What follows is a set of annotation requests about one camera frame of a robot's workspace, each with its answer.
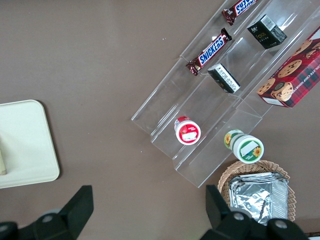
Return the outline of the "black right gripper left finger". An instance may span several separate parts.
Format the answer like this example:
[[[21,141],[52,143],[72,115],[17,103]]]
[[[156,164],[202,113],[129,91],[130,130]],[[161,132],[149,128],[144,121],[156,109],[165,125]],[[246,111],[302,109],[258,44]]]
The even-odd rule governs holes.
[[[57,213],[42,215],[18,228],[14,221],[0,223],[2,240],[76,240],[94,211],[93,188],[83,185]]]

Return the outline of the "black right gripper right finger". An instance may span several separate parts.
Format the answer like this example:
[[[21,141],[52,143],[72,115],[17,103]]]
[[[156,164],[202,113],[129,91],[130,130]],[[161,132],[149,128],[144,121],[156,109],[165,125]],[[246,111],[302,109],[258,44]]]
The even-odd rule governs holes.
[[[215,185],[205,188],[205,207],[211,228],[202,240],[307,240],[294,222],[273,218],[262,225],[240,211],[231,211]]]

